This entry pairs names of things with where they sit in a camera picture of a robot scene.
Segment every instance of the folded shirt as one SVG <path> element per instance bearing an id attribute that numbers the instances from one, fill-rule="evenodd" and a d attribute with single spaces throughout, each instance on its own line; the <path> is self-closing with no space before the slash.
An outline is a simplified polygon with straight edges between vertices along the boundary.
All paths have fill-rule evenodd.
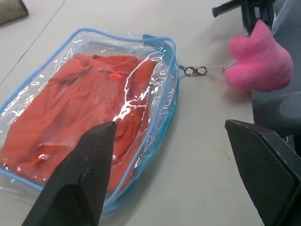
<path id="1" fill-rule="evenodd" d="M 11 125 L 0 162 L 31 180 L 47 181 L 83 133 L 116 121 L 108 186 L 113 192 L 146 134 L 155 64 L 134 56 L 75 54 Z"/>

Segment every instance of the blue trim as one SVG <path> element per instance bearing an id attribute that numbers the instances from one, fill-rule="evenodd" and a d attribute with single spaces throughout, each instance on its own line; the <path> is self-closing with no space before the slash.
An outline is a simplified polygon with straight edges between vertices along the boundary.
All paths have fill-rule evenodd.
<path id="1" fill-rule="evenodd" d="M 170 38 L 167 38 L 167 37 L 162 37 L 162 38 L 149 38 L 149 39 L 130 39 L 130 38 L 124 38 L 124 37 L 119 37 L 119 36 L 116 36 L 116 35 L 112 35 L 112 34 L 109 34 L 107 32 L 103 32 L 103 31 L 99 31 L 99 30 L 95 30 L 95 29 L 90 29 L 90 28 L 82 28 L 82 29 L 79 29 L 77 30 L 75 33 L 73 33 L 69 39 L 38 69 L 36 70 L 31 76 L 29 76 L 28 79 L 26 79 L 23 84 L 13 93 L 13 95 L 11 95 L 11 97 L 9 99 L 7 99 L 7 101 L 2 105 L 2 107 L 0 108 L 0 112 L 3 112 L 3 110 L 5 109 L 5 107 L 14 99 L 14 97 L 23 89 L 24 86 L 26 86 L 27 84 L 29 84 L 31 82 L 31 80 L 37 76 L 37 74 L 43 70 L 46 66 L 48 66 L 48 64 L 54 60 L 54 58 L 57 56 L 57 54 L 59 52 L 61 52 L 63 50 L 63 48 L 65 48 L 71 41 L 72 39 L 80 32 L 95 32 L 95 33 L 98 33 L 98 34 L 101 34 L 103 36 L 106 36 L 106 37 L 109 37 L 109 38 L 112 38 L 112 39 L 116 39 L 116 40 L 121 40 L 121 41 L 128 41 L 128 42 L 141 42 L 141 43 L 152 43 L 152 42 L 164 42 L 164 41 L 169 41 L 172 43 L 173 45 L 173 54 L 170 58 L 170 64 L 169 64 L 169 70 L 167 71 L 166 73 L 166 81 L 163 85 L 163 88 L 162 88 L 162 97 L 165 96 L 166 94 L 166 86 L 168 84 L 168 80 L 169 80 L 169 77 L 170 77 L 170 71 L 171 71 L 171 68 L 170 67 L 174 67 L 173 65 L 173 62 L 176 62 L 176 56 L 175 56 L 175 53 L 176 53 L 176 44 L 175 42 L 170 39 Z M 163 98 L 161 98 L 159 100 L 159 103 L 158 103 L 158 106 L 161 106 L 162 104 L 162 101 L 163 101 Z M 133 167 L 133 165 L 135 164 L 136 162 L 136 159 L 138 157 L 138 155 L 140 154 L 142 148 L 144 147 L 146 141 L 149 139 L 152 131 L 153 131 L 153 127 L 154 127 L 154 123 L 155 123 L 155 119 L 157 118 L 158 114 L 160 112 L 160 109 L 157 108 L 155 114 L 154 114 L 154 117 L 153 117 L 153 120 L 151 120 L 151 123 L 150 123 L 150 126 L 149 126 L 149 129 L 146 133 L 146 136 L 144 138 L 144 140 L 142 141 L 142 143 L 140 144 L 138 150 L 137 150 L 137 153 L 135 154 L 135 156 L 133 157 L 132 161 L 130 162 L 125 174 L 123 175 L 119 185 L 117 186 L 116 190 L 113 192 L 113 194 L 110 196 L 109 199 L 107 199 L 105 202 L 104 202 L 104 205 L 103 205 L 103 208 L 105 209 L 106 207 L 108 207 L 109 205 L 111 205 L 114 201 L 116 201 L 116 199 L 118 198 L 119 196 L 119 191 L 121 190 L 122 188 L 122 185 L 124 184 L 131 168 Z M 19 181 L 22 181 L 23 183 L 29 185 L 29 186 L 32 186 L 34 188 L 37 188 L 38 190 L 42 190 L 43 187 L 40 186 L 40 185 L 37 185 L 29 180 L 26 180 L 18 175 L 16 175 L 15 173 L 11 173 L 11 172 L 8 172 L 6 171 L 5 173 L 7 176 L 10 176 L 12 178 L 15 178 Z"/>

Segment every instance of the clear plastic bag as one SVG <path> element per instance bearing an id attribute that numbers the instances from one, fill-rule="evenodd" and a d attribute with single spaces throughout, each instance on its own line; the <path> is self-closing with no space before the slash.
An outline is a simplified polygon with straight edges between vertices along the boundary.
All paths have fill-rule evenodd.
<path id="1" fill-rule="evenodd" d="M 1 173 L 12 182 L 0 180 L 1 186 L 41 191 L 84 132 L 116 121 L 103 210 L 118 209 L 168 130 L 177 70 L 169 38 L 76 31 L 0 110 Z"/>

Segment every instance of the orange clothing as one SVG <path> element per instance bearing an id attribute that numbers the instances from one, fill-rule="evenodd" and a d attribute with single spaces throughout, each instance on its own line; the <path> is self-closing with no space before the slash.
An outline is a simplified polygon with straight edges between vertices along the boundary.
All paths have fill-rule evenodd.
<path id="1" fill-rule="evenodd" d="M 108 187 L 114 191 L 146 133 L 147 87 L 155 64 L 133 56 L 74 55 L 11 125 L 0 162 L 29 179 L 47 181 L 83 133 L 115 120 Z"/>

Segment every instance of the red fabric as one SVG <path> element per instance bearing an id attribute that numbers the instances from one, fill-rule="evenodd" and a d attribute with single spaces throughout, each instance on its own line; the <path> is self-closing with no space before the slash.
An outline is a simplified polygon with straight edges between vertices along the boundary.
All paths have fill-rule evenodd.
<path id="1" fill-rule="evenodd" d="M 133 56 L 74 55 L 11 125 L 0 162 L 29 179 L 47 181 L 83 133 L 115 120 L 108 187 L 114 191 L 146 133 L 146 90 L 155 64 Z"/>

